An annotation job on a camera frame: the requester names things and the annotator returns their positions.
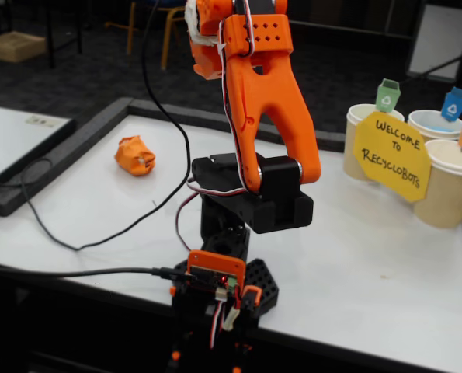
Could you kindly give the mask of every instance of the crumpled orange object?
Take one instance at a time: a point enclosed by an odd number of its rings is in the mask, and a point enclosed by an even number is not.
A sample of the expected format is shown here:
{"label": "crumpled orange object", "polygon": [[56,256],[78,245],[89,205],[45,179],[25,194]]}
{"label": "crumpled orange object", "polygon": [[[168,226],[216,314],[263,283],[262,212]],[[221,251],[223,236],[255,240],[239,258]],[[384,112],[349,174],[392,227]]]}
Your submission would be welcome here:
{"label": "crumpled orange object", "polygon": [[124,138],[115,155],[119,165],[135,176],[149,174],[155,167],[155,158],[155,154],[146,147],[141,136]]}

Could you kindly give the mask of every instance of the white paper cup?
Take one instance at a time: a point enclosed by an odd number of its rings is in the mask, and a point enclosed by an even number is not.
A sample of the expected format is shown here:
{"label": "white paper cup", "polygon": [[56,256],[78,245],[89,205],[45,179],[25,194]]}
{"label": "white paper cup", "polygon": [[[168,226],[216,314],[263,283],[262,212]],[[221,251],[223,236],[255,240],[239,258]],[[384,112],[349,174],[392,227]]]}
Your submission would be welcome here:
{"label": "white paper cup", "polygon": [[[362,181],[370,181],[370,179],[365,175],[362,167],[358,163],[355,155],[353,154],[353,147],[355,144],[356,136],[356,126],[362,120],[367,118],[372,113],[376,112],[376,106],[370,103],[361,103],[360,105],[355,105],[349,108],[348,115],[346,116],[346,140],[345,140],[345,161],[343,164],[343,169],[345,170],[346,175],[351,176],[354,179]],[[399,120],[405,120],[403,114],[399,113],[396,110],[393,110],[389,113],[392,117],[395,117]]]}
{"label": "white paper cup", "polygon": [[437,228],[455,228],[462,222],[462,151],[453,140],[426,143],[432,160],[425,200],[414,205],[419,219]]}
{"label": "white paper cup", "polygon": [[458,140],[462,132],[462,120],[449,122],[436,110],[417,110],[408,116],[408,124],[424,137],[424,141]]}

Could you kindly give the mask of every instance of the orange robotic arm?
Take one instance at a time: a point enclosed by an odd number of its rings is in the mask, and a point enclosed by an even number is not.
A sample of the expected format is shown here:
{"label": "orange robotic arm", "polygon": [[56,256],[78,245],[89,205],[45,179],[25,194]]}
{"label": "orange robotic arm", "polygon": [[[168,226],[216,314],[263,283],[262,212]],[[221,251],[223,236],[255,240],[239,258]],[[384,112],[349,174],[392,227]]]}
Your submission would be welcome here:
{"label": "orange robotic arm", "polygon": [[[191,48],[198,74],[206,79],[224,74],[224,104],[230,108],[244,187],[260,191],[255,138],[262,114],[272,119],[289,157],[300,164],[301,183],[314,183],[321,165],[314,123],[291,69],[287,0],[259,0],[274,4],[275,14],[249,14],[248,0],[235,1],[244,2],[245,15],[234,13],[233,0],[196,0],[200,35],[217,37],[219,44],[198,44],[192,37]],[[262,68],[262,74],[256,67]]]}

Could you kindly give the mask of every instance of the yellow sign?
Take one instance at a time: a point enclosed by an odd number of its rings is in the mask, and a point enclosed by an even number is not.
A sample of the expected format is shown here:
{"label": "yellow sign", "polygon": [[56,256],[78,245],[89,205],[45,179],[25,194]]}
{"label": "yellow sign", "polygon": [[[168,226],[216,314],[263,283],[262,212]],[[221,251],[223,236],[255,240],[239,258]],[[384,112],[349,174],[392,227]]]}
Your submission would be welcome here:
{"label": "yellow sign", "polygon": [[354,155],[372,180],[408,202],[426,197],[431,159],[421,134],[405,122],[376,112],[356,126]]}

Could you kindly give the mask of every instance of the robotic arm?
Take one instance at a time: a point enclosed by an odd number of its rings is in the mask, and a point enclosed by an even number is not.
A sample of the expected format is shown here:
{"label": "robotic arm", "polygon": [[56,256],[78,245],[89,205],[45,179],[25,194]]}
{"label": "robotic arm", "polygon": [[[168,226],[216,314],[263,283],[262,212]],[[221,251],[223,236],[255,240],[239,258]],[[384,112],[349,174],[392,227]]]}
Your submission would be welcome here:
{"label": "robotic arm", "polygon": [[[174,281],[171,289],[177,321],[170,372],[184,366],[195,330],[205,326],[210,349],[220,336],[221,345],[235,346],[234,371],[243,369],[251,350],[249,334],[279,296],[265,262],[248,263],[250,229],[263,234],[312,222],[314,202],[300,185],[317,181],[321,166],[314,123],[291,70],[286,8],[287,0],[186,4],[194,70],[222,80],[236,155],[193,160],[192,180],[204,188],[190,186],[201,194],[203,247],[176,267],[190,279]],[[266,159],[256,153],[263,114],[273,120],[289,156]]]}
{"label": "robotic arm", "polygon": [[222,79],[243,187],[261,193],[255,138],[262,114],[276,125],[301,183],[321,174],[314,123],[291,69],[287,0],[189,0],[186,21],[205,79]]}

